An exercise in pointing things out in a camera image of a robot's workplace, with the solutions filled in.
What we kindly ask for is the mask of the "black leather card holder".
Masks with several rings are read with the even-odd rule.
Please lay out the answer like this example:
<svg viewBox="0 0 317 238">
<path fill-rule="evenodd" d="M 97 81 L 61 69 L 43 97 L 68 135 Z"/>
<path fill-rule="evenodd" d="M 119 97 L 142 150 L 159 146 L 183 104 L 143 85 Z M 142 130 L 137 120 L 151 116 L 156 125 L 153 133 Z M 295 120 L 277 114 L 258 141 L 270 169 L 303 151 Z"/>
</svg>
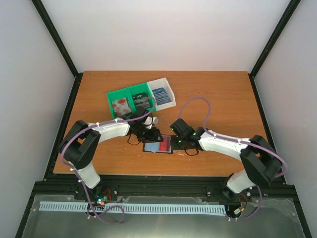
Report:
<svg viewBox="0 0 317 238">
<path fill-rule="evenodd" d="M 147 153 L 163 153 L 163 154 L 173 154 L 173 142 L 176 142 L 178 137 L 174 135 L 169 135 L 171 136 L 171 152 L 170 153 L 163 153 L 159 151 L 159 144 L 160 142 L 147 142 L 143 144 L 143 152 Z"/>
</svg>

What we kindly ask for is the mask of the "red credit card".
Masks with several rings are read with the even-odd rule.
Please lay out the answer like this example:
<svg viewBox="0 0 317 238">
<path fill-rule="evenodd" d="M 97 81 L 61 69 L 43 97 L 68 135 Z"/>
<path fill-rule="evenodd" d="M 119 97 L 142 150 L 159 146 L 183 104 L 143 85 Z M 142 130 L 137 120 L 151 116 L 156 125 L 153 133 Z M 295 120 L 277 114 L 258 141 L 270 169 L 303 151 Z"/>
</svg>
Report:
<svg viewBox="0 0 317 238">
<path fill-rule="evenodd" d="M 163 141 L 159 144 L 159 151 L 163 153 L 171 152 L 171 136 L 163 135 Z"/>
</svg>

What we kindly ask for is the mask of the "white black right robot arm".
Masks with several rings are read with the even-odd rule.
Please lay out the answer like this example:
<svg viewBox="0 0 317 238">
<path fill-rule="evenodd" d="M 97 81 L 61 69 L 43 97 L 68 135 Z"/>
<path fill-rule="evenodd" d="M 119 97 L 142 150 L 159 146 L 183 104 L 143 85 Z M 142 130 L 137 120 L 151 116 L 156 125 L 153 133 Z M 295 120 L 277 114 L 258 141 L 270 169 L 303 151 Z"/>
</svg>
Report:
<svg viewBox="0 0 317 238">
<path fill-rule="evenodd" d="M 269 187 L 271 182 L 282 175 L 285 161 L 259 135 L 253 138 L 239 138 L 216 133 L 204 127 L 193 129 L 183 119 L 177 119 L 170 126 L 175 133 L 173 150 L 194 149 L 217 152 L 240 161 L 243 169 L 229 176 L 225 189 L 238 194 L 249 187 Z"/>
</svg>

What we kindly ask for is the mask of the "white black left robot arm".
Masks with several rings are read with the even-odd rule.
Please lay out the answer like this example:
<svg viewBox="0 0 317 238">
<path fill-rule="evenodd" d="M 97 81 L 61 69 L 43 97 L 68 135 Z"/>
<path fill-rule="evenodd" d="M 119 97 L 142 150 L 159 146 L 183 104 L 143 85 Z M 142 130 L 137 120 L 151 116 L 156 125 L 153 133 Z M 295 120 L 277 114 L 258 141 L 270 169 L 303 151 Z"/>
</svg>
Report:
<svg viewBox="0 0 317 238">
<path fill-rule="evenodd" d="M 79 182 L 86 186 L 85 193 L 91 199 L 99 199 L 103 187 L 100 176 L 93 166 L 97 146 L 117 137 L 135 135 L 139 142 L 162 142 L 163 136 L 155 127 L 158 119 L 152 112 L 138 107 L 129 116 L 121 116 L 110 121 L 86 123 L 78 120 L 59 145 L 62 161 L 77 174 Z"/>
</svg>

